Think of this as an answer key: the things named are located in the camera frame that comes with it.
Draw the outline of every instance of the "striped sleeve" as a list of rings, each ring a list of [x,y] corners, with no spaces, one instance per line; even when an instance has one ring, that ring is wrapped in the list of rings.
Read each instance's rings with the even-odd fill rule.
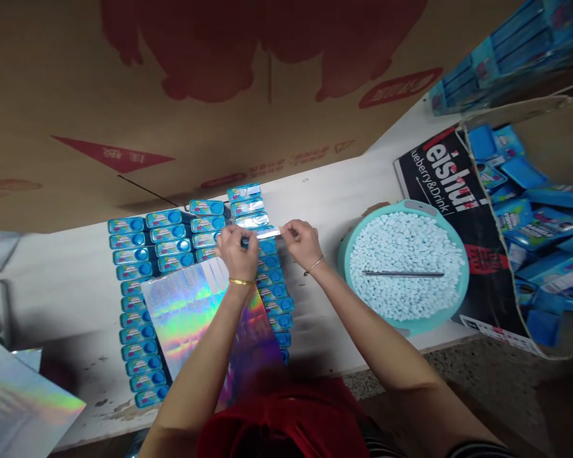
[[[516,456],[503,445],[470,441],[457,445],[446,458],[516,458]]]

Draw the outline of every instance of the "metal tool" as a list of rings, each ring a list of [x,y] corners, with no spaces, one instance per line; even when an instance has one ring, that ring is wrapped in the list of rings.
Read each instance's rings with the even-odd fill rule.
[[[443,272],[371,272],[364,270],[363,274],[370,277],[420,277],[420,278],[440,278],[444,276]]]

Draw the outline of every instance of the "holographic paper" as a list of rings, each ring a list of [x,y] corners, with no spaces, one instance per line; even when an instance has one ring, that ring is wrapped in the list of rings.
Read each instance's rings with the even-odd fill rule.
[[[19,361],[28,366],[34,372],[40,371],[40,359],[43,355],[43,349],[28,349],[11,352]]]
[[[142,284],[167,368],[174,380],[206,332],[227,290],[229,274],[220,258]],[[236,399],[286,380],[278,341],[256,289],[244,307],[219,397],[222,409]]]
[[[0,458],[44,458],[85,408],[0,345]]]

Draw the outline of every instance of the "table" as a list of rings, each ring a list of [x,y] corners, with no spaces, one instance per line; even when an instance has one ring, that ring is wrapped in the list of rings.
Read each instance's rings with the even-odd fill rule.
[[[422,100],[363,156],[263,184],[272,223],[308,220],[319,231],[327,260],[335,265],[340,240],[368,207],[403,198],[393,161],[459,119],[433,117]],[[296,304],[293,372],[314,377],[367,369],[322,290],[303,276],[285,249],[280,255]],[[105,223],[24,236],[0,279],[10,288],[17,346],[43,346],[46,357],[66,363],[76,377],[76,395],[87,403],[56,450],[150,426],[157,407],[135,406],[120,357],[121,294]],[[425,351],[473,334],[446,323],[410,340]]]

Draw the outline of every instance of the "cardboard box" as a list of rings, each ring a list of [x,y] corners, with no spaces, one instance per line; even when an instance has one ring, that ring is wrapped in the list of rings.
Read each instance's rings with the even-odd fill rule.
[[[469,289],[452,320],[545,357],[571,357],[573,313],[565,313],[553,348],[537,345],[522,319],[505,239],[468,147],[467,132],[484,124],[511,124],[528,160],[551,183],[573,184],[573,99],[556,96],[495,108],[439,133],[395,161],[401,187],[407,198],[437,207],[465,244]]]
[[[519,4],[0,2],[0,229],[361,155]]]

